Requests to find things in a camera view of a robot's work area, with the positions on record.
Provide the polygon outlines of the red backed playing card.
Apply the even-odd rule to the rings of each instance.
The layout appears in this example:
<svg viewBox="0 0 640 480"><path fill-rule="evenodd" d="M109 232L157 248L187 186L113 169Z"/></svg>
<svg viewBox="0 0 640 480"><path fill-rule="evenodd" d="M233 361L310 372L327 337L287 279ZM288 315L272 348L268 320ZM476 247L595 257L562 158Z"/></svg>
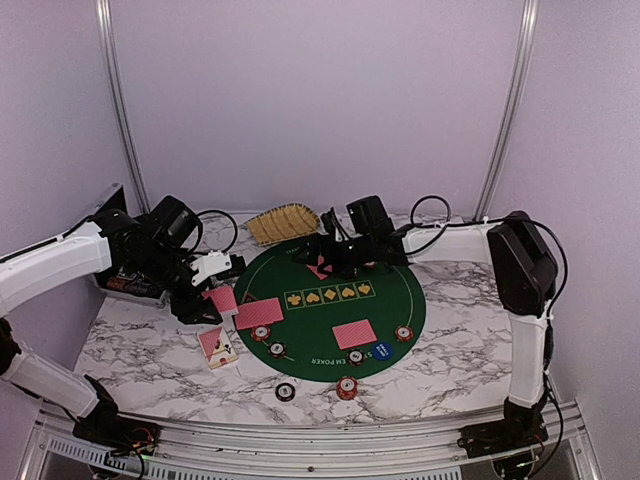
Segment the red backed playing card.
<svg viewBox="0 0 640 480"><path fill-rule="evenodd" d="M332 266L325 262L322 255L318 256L317 263L315 265L308 265L307 268L319 279L325 280L332 273Z"/></svg>
<svg viewBox="0 0 640 480"><path fill-rule="evenodd" d="M367 319L334 326L332 332L341 350L369 344L377 340L374 329Z"/></svg>
<svg viewBox="0 0 640 480"><path fill-rule="evenodd" d="M278 298L244 303L238 306L235 326L238 331L268 326L282 321L284 315Z"/></svg>

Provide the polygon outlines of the red backed card deck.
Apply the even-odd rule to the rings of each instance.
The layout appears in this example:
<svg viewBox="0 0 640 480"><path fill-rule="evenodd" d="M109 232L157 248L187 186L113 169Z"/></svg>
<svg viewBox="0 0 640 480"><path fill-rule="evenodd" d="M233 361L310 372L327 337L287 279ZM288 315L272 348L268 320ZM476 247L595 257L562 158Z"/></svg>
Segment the red backed card deck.
<svg viewBox="0 0 640 480"><path fill-rule="evenodd" d="M222 316L236 315L238 313L238 306L236 303L234 290L229 285L223 285L203 293L206 299L210 299L217 311Z"/></svg>

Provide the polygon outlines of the triangular all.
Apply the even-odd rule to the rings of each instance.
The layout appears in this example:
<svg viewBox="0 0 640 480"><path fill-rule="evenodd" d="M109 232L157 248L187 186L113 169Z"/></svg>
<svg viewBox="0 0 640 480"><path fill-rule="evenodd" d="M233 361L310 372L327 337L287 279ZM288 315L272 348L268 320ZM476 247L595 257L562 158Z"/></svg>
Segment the triangular all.
<svg viewBox="0 0 640 480"><path fill-rule="evenodd" d="M250 292L246 292L242 299L243 304L256 302L256 301L257 301L257 298L254 295L252 295Z"/></svg>

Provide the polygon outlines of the red poker chip stack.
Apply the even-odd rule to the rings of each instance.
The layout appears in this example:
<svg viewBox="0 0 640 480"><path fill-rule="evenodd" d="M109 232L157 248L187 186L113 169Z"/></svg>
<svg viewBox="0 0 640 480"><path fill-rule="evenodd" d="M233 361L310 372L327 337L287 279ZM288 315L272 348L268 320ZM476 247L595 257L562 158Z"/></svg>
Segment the red poker chip stack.
<svg viewBox="0 0 640 480"><path fill-rule="evenodd" d="M357 380L350 376L342 377L336 385L337 396L342 400L352 400L358 394Z"/></svg>

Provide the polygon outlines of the black poker chip stack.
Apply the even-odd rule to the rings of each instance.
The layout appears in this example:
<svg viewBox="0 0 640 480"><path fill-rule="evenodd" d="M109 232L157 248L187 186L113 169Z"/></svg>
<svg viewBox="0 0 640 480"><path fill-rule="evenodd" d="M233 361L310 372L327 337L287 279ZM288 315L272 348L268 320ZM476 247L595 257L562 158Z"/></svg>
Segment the black poker chip stack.
<svg viewBox="0 0 640 480"><path fill-rule="evenodd" d="M295 398L295 387L287 382L280 383L275 388L275 396L281 402L289 402Z"/></svg>

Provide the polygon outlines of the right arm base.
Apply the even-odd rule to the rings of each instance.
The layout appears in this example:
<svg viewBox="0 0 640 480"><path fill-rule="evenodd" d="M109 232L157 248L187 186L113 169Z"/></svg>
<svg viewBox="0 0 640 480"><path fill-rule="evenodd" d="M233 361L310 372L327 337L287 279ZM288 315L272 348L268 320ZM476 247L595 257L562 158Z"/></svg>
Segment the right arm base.
<svg viewBox="0 0 640 480"><path fill-rule="evenodd" d="M546 403L545 394L531 407L507 398L502 419L461 428L457 445L476 458L544 443L549 438L542 416Z"/></svg>

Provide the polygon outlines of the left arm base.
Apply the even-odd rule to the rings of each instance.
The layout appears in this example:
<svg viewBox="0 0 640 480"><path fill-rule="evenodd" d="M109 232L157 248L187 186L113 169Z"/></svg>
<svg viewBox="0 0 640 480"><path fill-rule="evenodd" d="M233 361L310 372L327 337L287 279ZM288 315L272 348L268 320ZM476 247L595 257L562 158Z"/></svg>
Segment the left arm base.
<svg viewBox="0 0 640 480"><path fill-rule="evenodd" d="M111 447L117 455L153 452L160 433L156 423L122 417L106 389L87 377L97 393L98 403L86 416L74 422L73 435L82 440Z"/></svg>

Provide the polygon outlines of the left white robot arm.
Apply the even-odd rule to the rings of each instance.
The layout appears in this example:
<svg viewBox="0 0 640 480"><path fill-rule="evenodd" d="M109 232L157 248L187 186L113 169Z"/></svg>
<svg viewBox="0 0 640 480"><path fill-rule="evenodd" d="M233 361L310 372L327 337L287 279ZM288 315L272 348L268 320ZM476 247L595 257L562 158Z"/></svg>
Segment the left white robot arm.
<svg viewBox="0 0 640 480"><path fill-rule="evenodd" d="M228 256L212 253L192 263L147 233L138 222L93 219L68 235L60 234L1 260L1 379L49 400L86 426L106 445L125 438L126 423L110 409L116 406L99 384L43 357L16 339L9 316L30 303L53 301L67 285L111 267L128 265L170 295L174 317L184 324L217 324L221 320L203 283L220 272Z"/></svg>

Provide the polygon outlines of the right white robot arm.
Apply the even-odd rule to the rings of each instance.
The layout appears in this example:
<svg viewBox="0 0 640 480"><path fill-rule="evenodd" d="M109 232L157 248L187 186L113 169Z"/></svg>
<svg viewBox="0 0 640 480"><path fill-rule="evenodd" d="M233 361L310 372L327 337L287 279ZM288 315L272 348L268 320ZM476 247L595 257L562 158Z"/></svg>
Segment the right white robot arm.
<svg viewBox="0 0 640 480"><path fill-rule="evenodd" d="M324 230L306 235L294 251L297 263L352 279L368 264L406 266L412 260L449 253L484 253L491 262L498 296L512 332L512 374L505 410L495 438L515 448L534 431L531 412L549 395L548 367L553 355L553 307L564 289L568 264L556 258L543 235L550 230L524 211L503 218L456 224L410 220L396 228L381 207L354 202L347 207L356 231L350 236L334 211L321 216Z"/></svg>

